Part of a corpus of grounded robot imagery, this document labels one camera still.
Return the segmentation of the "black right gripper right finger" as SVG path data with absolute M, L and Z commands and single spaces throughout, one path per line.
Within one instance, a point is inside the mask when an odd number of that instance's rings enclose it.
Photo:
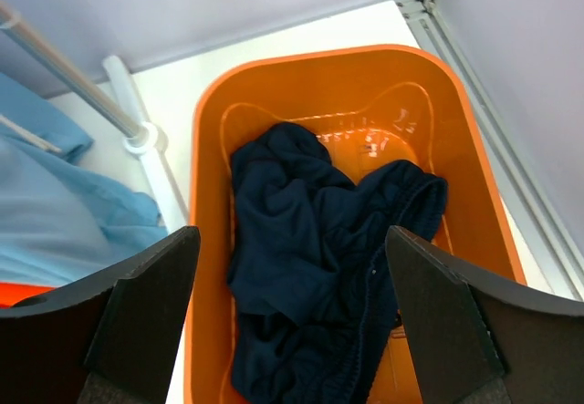
M 583 304 L 496 275 L 400 227 L 386 254 L 425 403 L 580 403 Z

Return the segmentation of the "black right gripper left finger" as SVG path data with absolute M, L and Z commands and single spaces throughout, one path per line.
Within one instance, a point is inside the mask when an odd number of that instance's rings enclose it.
M 185 226 L 1 311 L 4 403 L 163 403 L 200 251 Z

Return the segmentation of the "orange shorts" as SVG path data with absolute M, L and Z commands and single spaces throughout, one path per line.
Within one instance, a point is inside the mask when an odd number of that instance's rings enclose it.
M 53 290 L 53 287 L 39 285 L 22 285 L 13 283 L 0 283 L 0 307 L 9 308 L 29 297 L 42 295 Z

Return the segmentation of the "light blue shorts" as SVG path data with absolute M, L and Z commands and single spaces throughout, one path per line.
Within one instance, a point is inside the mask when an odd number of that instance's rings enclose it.
M 59 287 L 163 239 L 155 201 L 79 167 L 93 139 L 1 76 L 1 280 Z

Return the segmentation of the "navy blue shorts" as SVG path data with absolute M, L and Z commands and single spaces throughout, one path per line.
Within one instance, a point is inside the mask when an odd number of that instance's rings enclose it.
M 232 384 L 252 403 L 363 403 L 398 320 L 392 226 L 432 240 L 448 184 L 409 161 L 354 182 L 309 130 L 279 123 L 231 159 Z

